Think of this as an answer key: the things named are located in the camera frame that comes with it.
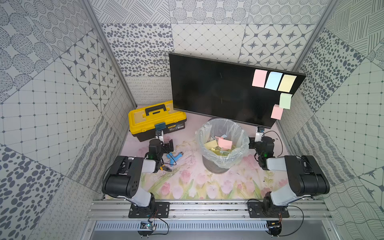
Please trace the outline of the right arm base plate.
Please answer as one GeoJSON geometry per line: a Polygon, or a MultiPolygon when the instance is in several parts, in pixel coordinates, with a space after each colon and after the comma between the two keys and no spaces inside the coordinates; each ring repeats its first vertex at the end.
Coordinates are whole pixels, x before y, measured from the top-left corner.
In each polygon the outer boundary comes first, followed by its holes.
{"type": "Polygon", "coordinates": [[[290,217],[288,209],[285,207],[275,205],[265,207],[260,202],[248,202],[247,207],[250,218],[285,219],[290,217]]]}

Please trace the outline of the green sticky note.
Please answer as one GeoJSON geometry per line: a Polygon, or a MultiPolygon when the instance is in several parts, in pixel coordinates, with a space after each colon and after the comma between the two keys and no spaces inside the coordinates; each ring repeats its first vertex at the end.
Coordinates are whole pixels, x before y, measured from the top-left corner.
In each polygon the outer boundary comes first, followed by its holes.
{"type": "Polygon", "coordinates": [[[291,100],[292,100],[291,94],[287,93],[281,93],[280,95],[280,102],[279,102],[279,107],[282,109],[291,109],[291,100]]]}

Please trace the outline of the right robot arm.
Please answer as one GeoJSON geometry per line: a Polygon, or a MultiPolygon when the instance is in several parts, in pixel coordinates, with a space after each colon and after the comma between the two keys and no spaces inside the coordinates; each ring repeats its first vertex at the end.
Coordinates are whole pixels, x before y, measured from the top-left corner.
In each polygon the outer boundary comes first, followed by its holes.
{"type": "Polygon", "coordinates": [[[330,183],[313,156],[274,156],[274,140],[251,138],[250,148],[256,151],[256,161],[264,171],[285,172],[288,183],[279,190],[268,192],[263,199],[263,211],[282,211],[290,203],[306,197],[324,195],[330,183]]]}

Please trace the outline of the pink sticky note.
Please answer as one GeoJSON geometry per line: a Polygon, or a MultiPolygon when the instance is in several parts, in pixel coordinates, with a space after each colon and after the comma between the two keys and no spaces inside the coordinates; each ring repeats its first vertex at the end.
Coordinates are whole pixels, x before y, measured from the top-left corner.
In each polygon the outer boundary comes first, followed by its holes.
{"type": "Polygon", "coordinates": [[[252,86],[258,88],[264,88],[268,71],[255,70],[252,86]]]}
{"type": "Polygon", "coordinates": [[[272,114],[271,114],[271,118],[275,119],[275,120],[281,120],[282,115],[283,115],[283,111],[284,111],[284,109],[280,108],[279,105],[274,105],[273,110],[272,110],[272,114]]]}

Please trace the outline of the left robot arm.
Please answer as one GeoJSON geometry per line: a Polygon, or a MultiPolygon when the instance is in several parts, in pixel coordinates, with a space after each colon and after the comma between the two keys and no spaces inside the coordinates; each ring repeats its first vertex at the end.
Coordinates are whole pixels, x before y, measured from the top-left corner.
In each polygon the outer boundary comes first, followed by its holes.
{"type": "Polygon", "coordinates": [[[164,143],[159,139],[150,140],[149,152],[142,157],[117,156],[106,170],[102,192],[115,199],[129,201],[137,210],[146,214],[156,212],[155,196],[140,187],[143,173],[171,171],[163,156],[174,151],[173,140],[164,143]]]}

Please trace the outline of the light blue sticky note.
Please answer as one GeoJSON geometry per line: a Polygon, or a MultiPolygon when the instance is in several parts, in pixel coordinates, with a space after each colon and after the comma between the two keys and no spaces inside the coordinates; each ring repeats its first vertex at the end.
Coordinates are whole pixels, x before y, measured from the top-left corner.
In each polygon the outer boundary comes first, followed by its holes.
{"type": "Polygon", "coordinates": [[[282,76],[283,76],[283,73],[270,72],[265,88],[276,91],[278,89],[282,76]]]}

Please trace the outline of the yellow sticky note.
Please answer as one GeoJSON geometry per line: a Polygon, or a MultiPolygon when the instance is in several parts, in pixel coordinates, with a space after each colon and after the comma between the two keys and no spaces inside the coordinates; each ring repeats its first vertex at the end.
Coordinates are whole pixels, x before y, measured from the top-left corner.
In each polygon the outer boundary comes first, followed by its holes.
{"type": "Polygon", "coordinates": [[[289,93],[291,91],[291,89],[292,89],[292,86],[293,86],[296,78],[297,78],[297,76],[284,74],[283,78],[282,78],[282,80],[280,82],[278,91],[279,92],[289,93]]]}

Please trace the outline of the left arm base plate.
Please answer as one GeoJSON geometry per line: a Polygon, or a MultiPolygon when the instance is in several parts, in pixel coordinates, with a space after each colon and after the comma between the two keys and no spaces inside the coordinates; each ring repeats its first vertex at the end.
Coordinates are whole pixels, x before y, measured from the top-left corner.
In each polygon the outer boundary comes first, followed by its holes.
{"type": "Polygon", "coordinates": [[[170,202],[154,202],[148,207],[137,207],[131,205],[128,218],[130,219],[149,219],[153,217],[168,218],[170,202]]]}

